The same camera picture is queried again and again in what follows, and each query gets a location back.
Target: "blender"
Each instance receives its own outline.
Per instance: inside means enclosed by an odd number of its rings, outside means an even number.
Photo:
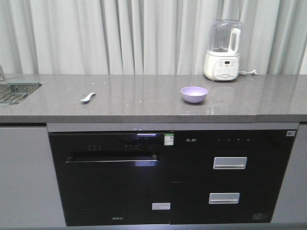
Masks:
[[[242,22],[215,20],[211,27],[210,50],[206,52],[204,74],[213,81],[231,81],[238,76]]]

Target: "kitchen sink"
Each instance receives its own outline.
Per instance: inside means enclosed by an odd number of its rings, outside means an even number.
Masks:
[[[42,84],[33,82],[8,82],[0,84],[0,107],[19,104]]]

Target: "white curtain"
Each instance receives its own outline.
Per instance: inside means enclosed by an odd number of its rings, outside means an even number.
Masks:
[[[210,26],[243,22],[240,70],[306,73],[305,0],[0,0],[4,73],[203,74]]]

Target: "quartz countertop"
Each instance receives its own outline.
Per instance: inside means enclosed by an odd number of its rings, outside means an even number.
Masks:
[[[0,123],[255,123],[307,122],[307,75],[239,76],[217,82],[203,75],[7,74],[43,85],[17,105],[0,107]],[[180,89],[200,86],[204,102]],[[80,100],[90,92],[89,103]]]

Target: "blender base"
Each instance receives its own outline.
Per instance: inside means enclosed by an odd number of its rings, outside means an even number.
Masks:
[[[238,76],[240,55],[223,56],[223,53],[218,53],[219,56],[206,53],[204,74],[207,78],[213,81],[231,81]]]

